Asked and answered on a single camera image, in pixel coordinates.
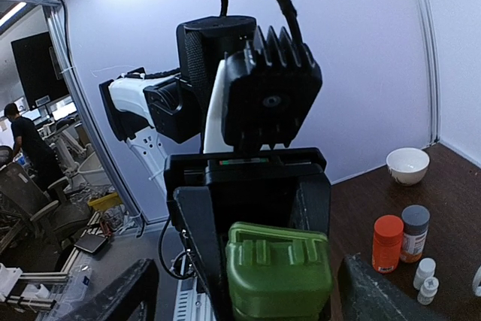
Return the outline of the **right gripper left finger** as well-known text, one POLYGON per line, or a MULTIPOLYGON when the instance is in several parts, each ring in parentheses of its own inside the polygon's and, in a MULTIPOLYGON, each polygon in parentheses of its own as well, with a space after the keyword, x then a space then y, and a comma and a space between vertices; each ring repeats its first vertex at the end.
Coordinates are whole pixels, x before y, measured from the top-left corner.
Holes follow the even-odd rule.
POLYGON ((63 320, 128 320, 140 307, 143 320, 156 315, 159 270, 153 259, 139 259, 95 297, 63 320))

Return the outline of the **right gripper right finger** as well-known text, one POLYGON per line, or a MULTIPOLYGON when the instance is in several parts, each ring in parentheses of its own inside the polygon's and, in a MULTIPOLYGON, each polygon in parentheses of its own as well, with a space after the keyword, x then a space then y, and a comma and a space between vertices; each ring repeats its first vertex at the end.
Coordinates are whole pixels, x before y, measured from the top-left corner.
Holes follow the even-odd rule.
POLYGON ((357 255, 344 256, 337 272, 345 320, 444 320, 375 272, 357 255))

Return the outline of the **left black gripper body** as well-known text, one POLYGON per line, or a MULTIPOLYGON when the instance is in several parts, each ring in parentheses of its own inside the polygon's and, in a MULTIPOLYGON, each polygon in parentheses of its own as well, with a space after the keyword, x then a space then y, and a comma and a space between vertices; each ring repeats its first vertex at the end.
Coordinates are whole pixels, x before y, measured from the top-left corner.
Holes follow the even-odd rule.
POLYGON ((291 228, 295 186, 302 176, 327 176, 327 162, 315 147, 264 150, 242 158, 233 153, 180 154, 165 161, 164 179, 172 224, 186 244, 174 205, 174 190, 206 186, 210 190, 221 250, 236 222, 291 228))

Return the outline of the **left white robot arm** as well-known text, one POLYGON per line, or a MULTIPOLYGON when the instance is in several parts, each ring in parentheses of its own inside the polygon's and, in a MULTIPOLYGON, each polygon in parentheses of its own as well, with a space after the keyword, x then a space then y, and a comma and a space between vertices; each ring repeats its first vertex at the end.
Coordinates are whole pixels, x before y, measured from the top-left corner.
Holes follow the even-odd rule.
POLYGON ((183 251, 174 276, 199 318, 327 320, 331 184, 316 148, 294 148, 322 87, 295 23, 253 17, 177 27, 180 67, 100 85, 110 127, 166 198, 183 251))

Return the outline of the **green weekly pill organizer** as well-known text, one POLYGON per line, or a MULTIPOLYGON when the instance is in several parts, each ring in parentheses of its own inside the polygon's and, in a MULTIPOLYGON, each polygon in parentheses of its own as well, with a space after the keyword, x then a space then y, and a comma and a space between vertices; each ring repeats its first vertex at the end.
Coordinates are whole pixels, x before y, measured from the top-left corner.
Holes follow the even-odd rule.
POLYGON ((318 320, 333 290, 321 232, 237 222, 225 256, 235 320, 318 320))

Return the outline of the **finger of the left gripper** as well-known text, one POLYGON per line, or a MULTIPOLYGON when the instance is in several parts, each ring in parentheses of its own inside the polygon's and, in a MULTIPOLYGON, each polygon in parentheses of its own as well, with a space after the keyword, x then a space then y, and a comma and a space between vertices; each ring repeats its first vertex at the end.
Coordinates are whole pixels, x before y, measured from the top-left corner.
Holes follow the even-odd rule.
POLYGON ((209 296, 217 320, 233 320, 231 299, 216 231, 210 190, 206 186, 181 186, 174 190, 174 205, 180 230, 193 251, 193 264, 201 285, 209 296))
POLYGON ((326 176, 302 176, 295 186, 289 226, 329 236, 331 184, 326 176))

